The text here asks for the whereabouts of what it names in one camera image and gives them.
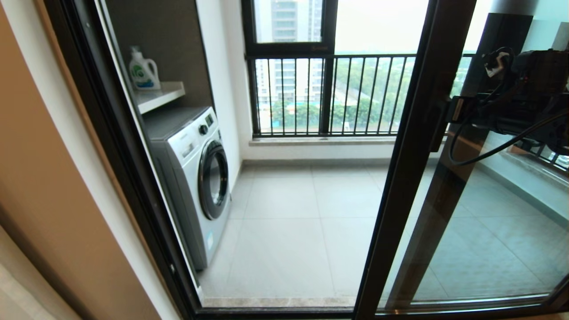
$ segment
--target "window sill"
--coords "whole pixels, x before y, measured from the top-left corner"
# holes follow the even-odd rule
[[[396,137],[314,137],[254,138],[251,147],[268,146],[332,146],[332,145],[393,145]]]
[[[508,151],[501,151],[499,152],[499,155],[501,155],[505,160],[524,168],[528,172],[539,176],[545,181],[548,181],[552,185],[569,191],[568,178],[563,176],[561,173],[542,165],[536,161],[538,159],[530,159],[530,155],[516,154]]]

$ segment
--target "shelf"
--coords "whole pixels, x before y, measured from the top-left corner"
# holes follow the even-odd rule
[[[141,114],[154,110],[185,95],[184,83],[160,82],[160,90],[134,91],[134,98]]]

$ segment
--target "front-loading washing machine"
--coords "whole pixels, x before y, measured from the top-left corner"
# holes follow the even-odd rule
[[[229,215],[228,164],[211,107],[156,110],[144,117],[152,156],[193,267],[205,269]]]

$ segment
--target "balcony railing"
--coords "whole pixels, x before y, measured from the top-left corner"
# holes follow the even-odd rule
[[[569,157],[555,153],[545,145],[531,148],[529,154],[544,161],[545,164],[554,169],[564,171],[565,173],[569,172]]]
[[[460,61],[453,95],[460,93],[472,56]],[[266,57],[249,63],[254,137],[394,136],[415,55]]]

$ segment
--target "high-rise building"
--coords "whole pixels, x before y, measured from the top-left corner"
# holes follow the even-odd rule
[[[259,43],[319,42],[322,0],[255,0],[256,35]],[[322,60],[257,60],[257,93],[261,109],[270,101],[284,100],[320,105]]]

